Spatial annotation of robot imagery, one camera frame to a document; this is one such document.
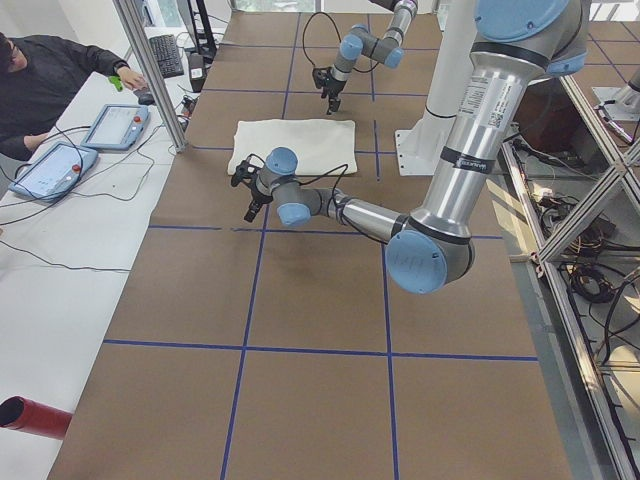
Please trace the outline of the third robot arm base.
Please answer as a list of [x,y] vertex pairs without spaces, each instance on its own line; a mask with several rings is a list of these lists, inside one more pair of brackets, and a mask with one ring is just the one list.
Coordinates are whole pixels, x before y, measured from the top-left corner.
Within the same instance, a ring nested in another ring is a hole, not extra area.
[[639,119],[639,70],[623,87],[593,87],[592,90],[598,99],[594,109],[606,124]]

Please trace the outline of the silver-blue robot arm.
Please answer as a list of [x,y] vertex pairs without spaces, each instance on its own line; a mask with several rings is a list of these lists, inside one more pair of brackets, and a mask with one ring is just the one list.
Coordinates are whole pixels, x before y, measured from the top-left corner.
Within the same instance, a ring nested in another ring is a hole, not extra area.
[[397,135],[400,172],[430,179],[423,202],[410,213],[320,188],[299,171],[291,149],[276,147],[263,155],[236,154],[229,163],[232,184],[252,195],[246,220],[267,204],[287,227],[323,215],[383,243],[387,271],[406,291],[427,294],[458,280],[474,261],[471,213],[525,91],[534,81],[583,67],[589,9],[586,1],[479,1],[472,10],[450,13],[447,32],[466,30],[469,47],[450,130],[434,144],[426,139],[425,121]]
[[344,89],[360,56],[389,68],[396,68],[404,56],[401,46],[418,12],[418,2],[373,0],[372,3],[393,13],[384,35],[379,38],[371,34],[365,25],[354,25],[341,40],[333,64],[330,67],[313,69],[315,86],[321,89],[321,97],[328,99],[327,115],[339,110],[341,103],[339,94]]

